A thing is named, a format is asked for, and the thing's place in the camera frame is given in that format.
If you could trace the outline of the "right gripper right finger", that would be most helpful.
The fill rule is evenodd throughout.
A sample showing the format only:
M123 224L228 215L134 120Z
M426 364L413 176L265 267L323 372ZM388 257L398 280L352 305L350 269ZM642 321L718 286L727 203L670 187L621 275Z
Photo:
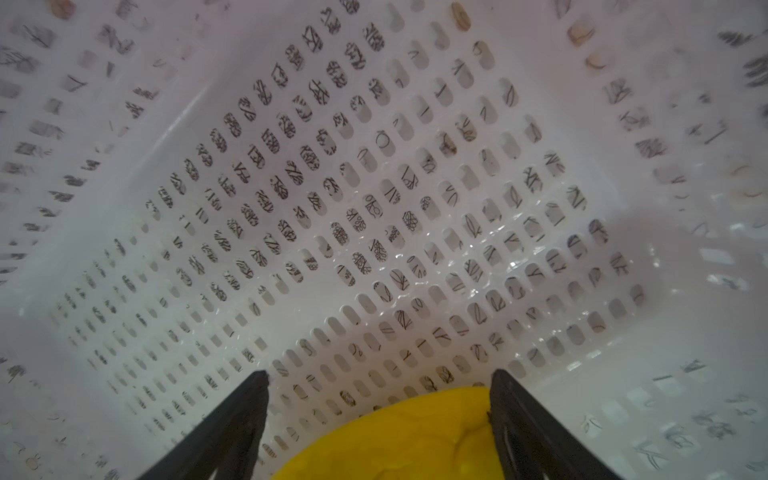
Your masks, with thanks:
M506 479L619 479L502 369L492 374L489 416Z

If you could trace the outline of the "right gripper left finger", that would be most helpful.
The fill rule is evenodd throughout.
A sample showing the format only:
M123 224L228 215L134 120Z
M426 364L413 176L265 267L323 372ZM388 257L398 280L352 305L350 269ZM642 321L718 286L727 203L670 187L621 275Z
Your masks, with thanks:
M269 402L269 375L252 372L143 479L250 479Z

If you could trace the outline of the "yellow banana toy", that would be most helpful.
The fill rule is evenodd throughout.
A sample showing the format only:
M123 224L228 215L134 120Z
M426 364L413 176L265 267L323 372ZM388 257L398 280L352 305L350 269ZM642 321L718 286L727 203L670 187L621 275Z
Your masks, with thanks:
M415 397L360 417L313 442L275 479L502 479L490 389Z

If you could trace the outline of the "white plastic basket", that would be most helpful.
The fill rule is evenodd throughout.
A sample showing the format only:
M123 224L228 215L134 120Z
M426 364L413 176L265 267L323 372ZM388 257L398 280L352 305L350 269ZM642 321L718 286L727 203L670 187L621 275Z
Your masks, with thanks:
M523 384L626 479L767 475L763 1L5 1L1 475L253 475Z

